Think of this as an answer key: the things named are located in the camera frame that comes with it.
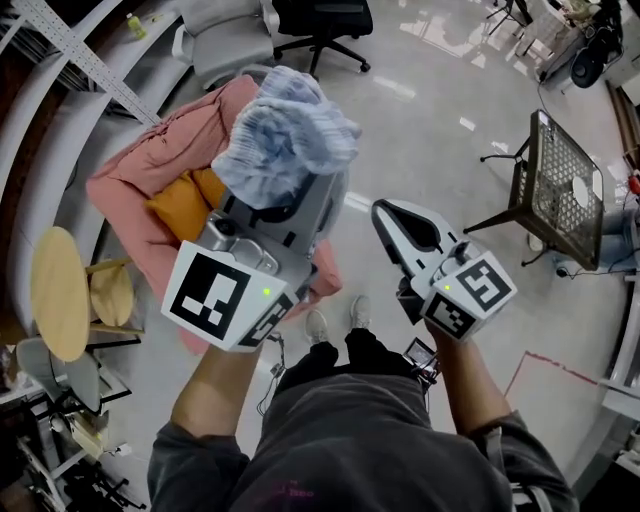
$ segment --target black office chair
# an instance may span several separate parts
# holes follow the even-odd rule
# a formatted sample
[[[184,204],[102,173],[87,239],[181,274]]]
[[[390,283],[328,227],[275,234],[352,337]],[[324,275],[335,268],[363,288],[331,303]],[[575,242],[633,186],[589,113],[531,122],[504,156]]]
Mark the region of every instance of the black office chair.
[[[273,0],[273,7],[280,16],[281,34],[311,36],[300,41],[278,46],[273,51],[276,60],[284,50],[311,46],[313,60],[309,74],[315,76],[322,50],[331,48],[361,63],[360,71],[371,69],[364,57],[336,42],[341,36],[357,39],[373,32],[373,20],[366,0]]]

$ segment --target shoe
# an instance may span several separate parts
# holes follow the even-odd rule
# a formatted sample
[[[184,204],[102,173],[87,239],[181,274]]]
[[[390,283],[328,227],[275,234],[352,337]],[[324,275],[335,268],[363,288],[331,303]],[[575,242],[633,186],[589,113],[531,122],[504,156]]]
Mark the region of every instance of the shoe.
[[[358,295],[351,304],[351,328],[368,329],[371,325],[371,301],[366,295]]]
[[[329,327],[327,319],[320,311],[313,309],[304,320],[304,333],[312,345],[329,341]]]

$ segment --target gray floor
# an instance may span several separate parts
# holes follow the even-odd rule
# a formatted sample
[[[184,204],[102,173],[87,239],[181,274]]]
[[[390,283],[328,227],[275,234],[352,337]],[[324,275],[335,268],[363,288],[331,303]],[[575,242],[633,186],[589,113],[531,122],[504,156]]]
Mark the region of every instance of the gray floor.
[[[397,304],[398,271],[387,260],[362,205],[378,198],[414,201],[439,211],[460,231],[491,216],[506,205],[511,164],[481,164],[478,157],[516,150],[528,135],[529,115],[541,106],[533,80],[536,57],[513,55],[515,24],[506,22],[487,36],[496,23],[496,18],[485,21],[493,9],[490,0],[371,0],[370,6],[374,33],[357,41],[345,38],[344,44],[366,56],[371,71],[360,73],[354,61],[331,50],[324,52],[317,69],[326,95],[363,128],[360,156],[352,166],[351,199],[331,235],[344,289],[320,305],[343,360],[347,310],[358,293],[371,296],[373,330],[389,348],[404,351],[416,335],[431,342],[425,328],[412,327]],[[282,63],[306,70],[310,60],[304,49],[286,53]],[[540,92],[550,114],[600,165],[613,208],[618,185],[613,174],[621,169],[622,148],[604,84],[570,88],[566,95]],[[173,103],[198,94],[191,77]],[[525,232],[516,225],[480,231],[472,238],[494,252],[519,288],[476,341],[505,391],[525,351],[543,356],[531,358],[535,364],[521,365],[526,385],[516,383],[508,397],[566,470],[599,395],[595,386],[573,380],[563,368],[594,379],[603,374],[622,316],[621,279],[559,279],[550,260],[521,268],[520,261],[531,253]],[[114,407],[111,441],[126,440],[134,452],[126,458],[105,456],[104,464],[129,478],[133,493],[146,500],[144,478],[155,432],[168,419],[198,358],[181,345],[145,283],[138,283],[136,314],[146,330],[143,343],[109,354],[134,392]],[[282,331],[291,364],[307,349],[300,319]],[[250,389],[238,433],[248,453],[260,433],[255,406],[278,357],[275,346],[266,347]],[[434,427],[453,431],[442,383],[432,389],[429,402]]]

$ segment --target blue cloth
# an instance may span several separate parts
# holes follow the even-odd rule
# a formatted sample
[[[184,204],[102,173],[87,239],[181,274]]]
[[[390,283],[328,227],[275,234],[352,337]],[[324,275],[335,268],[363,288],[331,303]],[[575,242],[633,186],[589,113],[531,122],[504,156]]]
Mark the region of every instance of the blue cloth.
[[[229,147],[211,167],[247,205],[286,206],[308,173],[346,173],[360,133],[310,75],[278,66],[238,115]]]

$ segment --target wooden stool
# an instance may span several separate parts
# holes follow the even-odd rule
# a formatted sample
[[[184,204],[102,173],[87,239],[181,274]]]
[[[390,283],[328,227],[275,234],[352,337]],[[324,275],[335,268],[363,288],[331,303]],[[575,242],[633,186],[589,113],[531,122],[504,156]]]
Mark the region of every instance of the wooden stool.
[[[78,359],[89,330],[141,335],[122,327],[133,310],[133,286],[124,265],[130,258],[85,268],[70,233],[49,229],[38,241],[31,268],[31,307],[49,350],[59,359]],[[102,323],[91,323],[91,307]]]

